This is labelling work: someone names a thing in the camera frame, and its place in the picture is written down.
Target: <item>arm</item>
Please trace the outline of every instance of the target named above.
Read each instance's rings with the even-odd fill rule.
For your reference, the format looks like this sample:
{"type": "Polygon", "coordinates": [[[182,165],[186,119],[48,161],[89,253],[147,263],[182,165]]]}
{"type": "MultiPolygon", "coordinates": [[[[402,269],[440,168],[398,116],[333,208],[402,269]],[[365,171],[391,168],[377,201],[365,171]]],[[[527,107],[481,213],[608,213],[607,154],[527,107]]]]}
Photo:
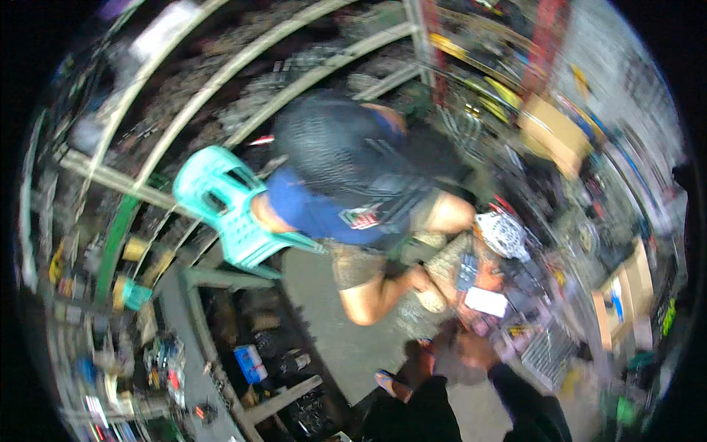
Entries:
{"type": "Polygon", "coordinates": [[[503,364],[491,343],[483,337],[467,333],[458,339],[462,361],[488,373],[513,423],[513,430],[506,434],[504,441],[572,440],[556,397],[541,395],[511,367],[503,364]]]}

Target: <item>blue shirt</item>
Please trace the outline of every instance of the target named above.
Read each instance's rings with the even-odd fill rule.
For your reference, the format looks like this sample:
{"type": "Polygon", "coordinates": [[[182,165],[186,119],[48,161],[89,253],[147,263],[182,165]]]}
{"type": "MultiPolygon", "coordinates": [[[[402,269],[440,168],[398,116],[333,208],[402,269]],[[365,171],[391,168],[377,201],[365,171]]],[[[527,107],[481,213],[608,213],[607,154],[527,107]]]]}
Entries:
{"type": "MultiPolygon", "coordinates": [[[[380,113],[371,112],[381,126],[395,136],[403,136],[400,129],[393,127],[380,113]]],[[[366,245],[386,235],[380,226],[352,228],[341,213],[354,207],[344,207],[330,197],[313,194],[289,167],[276,170],[268,179],[267,187],[275,213],[310,238],[333,238],[340,243],[366,245]]]]}

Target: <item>concrete floor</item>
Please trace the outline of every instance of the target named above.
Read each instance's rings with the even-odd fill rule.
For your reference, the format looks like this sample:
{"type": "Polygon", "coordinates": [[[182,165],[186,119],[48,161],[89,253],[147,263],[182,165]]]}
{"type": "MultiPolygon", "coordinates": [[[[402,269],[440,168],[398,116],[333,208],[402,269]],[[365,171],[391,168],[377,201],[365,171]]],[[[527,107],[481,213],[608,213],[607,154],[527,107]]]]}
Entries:
{"type": "MultiPolygon", "coordinates": [[[[374,372],[381,368],[395,372],[402,366],[407,340],[433,336],[438,324],[447,318],[427,312],[414,296],[407,296],[384,320],[361,327],[344,314],[328,256],[290,249],[284,254],[283,271],[289,298],[293,305],[302,307],[310,336],[351,405],[377,387],[374,372]]],[[[514,368],[543,390],[522,366],[514,368]]],[[[487,380],[476,385],[451,385],[449,398],[465,441],[501,441],[510,429],[508,415],[487,380]]],[[[595,406],[562,396],[560,402],[574,440],[589,441],[599,428],[595,406]]]]}

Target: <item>black pants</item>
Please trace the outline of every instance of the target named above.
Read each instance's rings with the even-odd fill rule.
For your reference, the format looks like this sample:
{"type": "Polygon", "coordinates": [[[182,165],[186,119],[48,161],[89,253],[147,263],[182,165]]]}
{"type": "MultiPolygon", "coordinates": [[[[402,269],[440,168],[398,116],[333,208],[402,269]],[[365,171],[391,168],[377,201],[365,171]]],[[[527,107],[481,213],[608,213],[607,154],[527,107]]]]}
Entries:
{"type": "Polygon", "coordinates": [[[361,425],[362,441],[461,442],[446,387],[446,378],[433,376],[415,390],[406,404],[394,397],[374,402],[361,425]]]}

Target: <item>paper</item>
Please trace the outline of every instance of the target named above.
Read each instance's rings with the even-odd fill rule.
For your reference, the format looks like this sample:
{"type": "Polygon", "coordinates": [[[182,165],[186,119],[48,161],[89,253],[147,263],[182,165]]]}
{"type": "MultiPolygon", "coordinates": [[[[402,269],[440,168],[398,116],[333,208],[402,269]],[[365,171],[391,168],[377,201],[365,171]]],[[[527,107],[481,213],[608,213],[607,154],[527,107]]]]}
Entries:
{"type": "Polygon", "coordinates": [[[502,318],[506,314],[508,299],[502,293],[472,287],[467,292],[464,304],[472,310],[502,318]]]}

